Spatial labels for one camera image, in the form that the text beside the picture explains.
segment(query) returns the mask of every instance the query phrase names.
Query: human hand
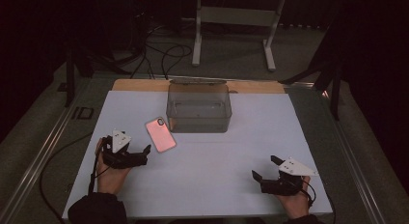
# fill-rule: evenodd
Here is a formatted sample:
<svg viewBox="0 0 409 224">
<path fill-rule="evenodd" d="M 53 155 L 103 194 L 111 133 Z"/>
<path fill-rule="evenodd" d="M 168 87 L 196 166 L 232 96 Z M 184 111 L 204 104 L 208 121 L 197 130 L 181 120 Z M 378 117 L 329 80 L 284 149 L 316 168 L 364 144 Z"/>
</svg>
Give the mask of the human hand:
<svg viewBox="0 0 409 224">
<path fill-rule="evenodd" d="M 99 139 L 96 144 L 96 152 L 101 147 L 102 139 Z M 97 177 L 97 191 L 100 193 L 117 194 L 121 191 L 123 183 L 131 168 L 114 169 L 104 164 L 102 153 L 98 156 L 98 165 L 96 166 Z"/>
<path fill-rule="evenodd" d="M 303 190 L 307 192 L 310 177 L 303 177 Z M 289 219 L 295 219 L 309 215 L 308 197 L 303 192 L 298 192 L 292 196 L 275 195 L 279 199 L 283 208 L 286 210 L 286 215 Z"/>
</svg>

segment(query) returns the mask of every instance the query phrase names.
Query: gray carpet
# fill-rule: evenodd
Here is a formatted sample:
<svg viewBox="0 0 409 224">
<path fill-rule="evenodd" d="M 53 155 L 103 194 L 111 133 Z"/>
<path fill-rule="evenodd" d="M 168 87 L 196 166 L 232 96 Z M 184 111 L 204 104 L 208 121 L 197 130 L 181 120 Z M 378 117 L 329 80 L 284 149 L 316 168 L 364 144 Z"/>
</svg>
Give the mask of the gray carpet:
<svg viewBox="0 0 409 224">
<path fill-rule="evenodd" d="M 279 29 L 273 41 L 277 71 L 266 70 L 266 63 L 260 39 L 267 33 L 258 30 L 251 35 L 215 35 L 204 36 L 201 65 L 191 66 L 191 56 L 183 58 L 169 72 L 171 76 L 193 76 L 228 79 L 280 80 L 305 70 L 324 33 L 310 29 Z M 193 47 L 192 30 L 180 35 L 167 32 L 153 35 L 150 42 L 177 42 Z M 171 44 L 149 43 L 166 51 Z M 180 54 L 175 49 L 173 54 Z M 161 74 L 162 54 L 148 48 L 147 57 L 157 78 Z M 164 65 L 169 67 L 175 58 L 166 58 Z M 138 61 L 124 67 L 133 71 Z M 147 78 L 148 64 L 143 64 L 135 78 Z M 14 127 L 1 144 L 0 154 L 0 209 L 3 209 L 18 186 L 25 169 L 46 142 L 64 108 L 65 94 L 57 92 L 64 81 L 64 68 L 56 71 L 55 82 L 38 98 L 36 103 Z M 106 93 L 112 88 L 118 76 L 99 69 L 93 78 L 77 77 L 77 100 L 75 107 L 93 108 L 95 113 L 90 120 L 71 119 L 59 138 L 54 153 L 70 142 L 93 131 Z M 316 75 L 305 78 L 313 82 Z M 409 220 L 409 202 L 404 190 L 383 155 L 362 113 L 348 91 L 347 84 L 341 86 L 340 122 L 334 122 L 328 116 L 328 104 L 319 92 L 305 87 L 287 87 L 297 113 L 297 117 L 310 145 L 316 166 L 329 197 L 337 212 L 336 223 L 373 223 L 368 209 L 363 203 L 361 191 L 348 166 L 344 149 L 336 126 L 341 126 L 346 140 L 359 166 L 364 172 L 374 199 L 382 211 L 385 223 L 407 223 Z M 57 154 L 50 161 L 43 174 L 43 191 L 57 212 L 61 213 L 69 196 L 76 172 L 82 161 L 83 153 L 90 137 L 74 143 Z M 268 223 L 283 220 L 282 217 L 264 217 Z M 326 223 L 332 223 L 333 215 L 322 216 Z M 229 223 L 242 222 L 243 219 L 231 219 Z M 58 223 L 52 212 L 41 199 L 38 183 L 33 186 L 14 223 Z"/>
</svg>

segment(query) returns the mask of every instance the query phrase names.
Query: metal frame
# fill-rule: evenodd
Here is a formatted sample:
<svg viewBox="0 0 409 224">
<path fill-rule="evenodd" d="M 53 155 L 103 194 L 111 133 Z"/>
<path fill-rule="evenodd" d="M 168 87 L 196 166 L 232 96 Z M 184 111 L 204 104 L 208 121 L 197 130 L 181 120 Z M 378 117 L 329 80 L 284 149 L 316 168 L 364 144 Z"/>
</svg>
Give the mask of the metal frame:
<svg viewBox="0 0 409 224">
<path fill-rule="evenodd" d="M 193 47 L 192 65 L 197 67 L 201 61 L 202 22 L 245 24 L 270 27 L 270 35 L 266 40 L 262 41 L 262 45 L 264 48 L 265 59 L 267 61 L 267 68 L 270 71 L 275 71 L 276 65 L 271 51 L 271 43 L 273 42 L 285 1 L 286 0 L 280 0 L 275 11 L 263 11 L 206 7 L 202 6 L 202 0 L 198 0 L 196 10 L 196 38 Z"/>
</svg>

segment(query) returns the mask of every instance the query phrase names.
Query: dark background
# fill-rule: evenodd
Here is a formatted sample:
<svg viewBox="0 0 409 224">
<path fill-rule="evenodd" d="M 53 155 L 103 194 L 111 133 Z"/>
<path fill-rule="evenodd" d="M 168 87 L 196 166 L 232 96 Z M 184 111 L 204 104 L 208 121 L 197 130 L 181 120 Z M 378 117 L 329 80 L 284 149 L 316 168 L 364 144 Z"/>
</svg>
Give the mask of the dark background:
<svg viewBox="0 0 409 224">
<path fill-rule="evenodd" d="M 203 3 L 269 10 L 275 1 Z M 343 47 L 342 79 L 349 83 L 353 97 L 407 191 L 408 1 L 286 0 L 281 19 L 284 27 L 330 27 L 314 59 L 325 60 L 328 53 Z M 97 54 L 110 56 L 112 49 L 126 48 L 123 35 L 118 34 L 129 32 L 128 20 L 135 13 L 146 12 L 179 32 L 182 17 L 195 17 L 196 0 L 139 2 L 135 7 L 129 0 L 0 0 L 0 141 L 52 82 L 54 70 L 65 61 L 69 38 L 77 38 Z M 341 22 L 329 26 L 333 20 Z M 90 75 L 92 69 L 85 63 L 82 72 Z"/>
</svg>

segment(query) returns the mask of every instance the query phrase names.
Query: smartphone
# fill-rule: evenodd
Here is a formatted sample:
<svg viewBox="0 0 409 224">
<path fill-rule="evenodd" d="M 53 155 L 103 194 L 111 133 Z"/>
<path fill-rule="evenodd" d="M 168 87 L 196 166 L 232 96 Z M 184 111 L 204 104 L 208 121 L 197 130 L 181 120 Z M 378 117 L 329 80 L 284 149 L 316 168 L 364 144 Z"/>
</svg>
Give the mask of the smartphone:
<svg viewBox="0 0 409 224">
<path fill-rule="evenodd" d="M 177 145 L 171 131 L 166 126 L 166 122 L 162 117 L 158 117 L 145 124 L 148 134 L 153 141 L 153 145 L 163 153 Z"/>
</svg>

